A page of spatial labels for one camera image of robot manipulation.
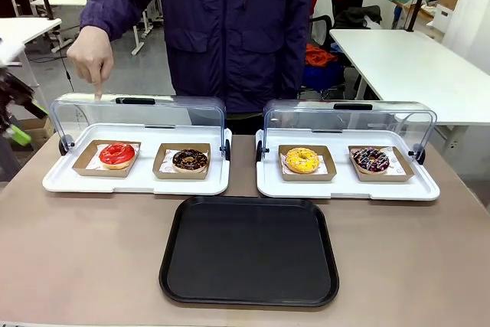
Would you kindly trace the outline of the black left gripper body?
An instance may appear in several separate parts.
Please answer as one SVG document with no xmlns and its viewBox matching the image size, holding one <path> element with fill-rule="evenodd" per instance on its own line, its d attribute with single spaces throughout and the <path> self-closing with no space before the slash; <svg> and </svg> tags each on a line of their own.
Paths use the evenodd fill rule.
<svg viewBox="0 0 490 327">
<path fill-rule="evenodd" d="M 10 126 L 7 110 L 10 104 L 23 106 L 27 111 L 35 114 L 33 93 L 28 85 L 8 72 L 6 68 L 1 69 L 1 132 L 5 132 Z"/>
</svg>

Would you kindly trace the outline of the person's right hand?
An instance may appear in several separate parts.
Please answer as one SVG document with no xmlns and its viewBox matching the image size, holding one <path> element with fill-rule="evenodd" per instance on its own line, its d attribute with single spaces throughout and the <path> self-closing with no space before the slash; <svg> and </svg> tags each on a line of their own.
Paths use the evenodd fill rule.
<svg viewBox="0 0 490 327">
<path fill-rule="evenodd" d="M 94 26 L 81 29 L 78 38 L 67 50 L 77 75 L 94 88 L 95 100 L 101 100 L 103 83 L 113 69 L 113 49 L 107 33 Z"/>
</svg>

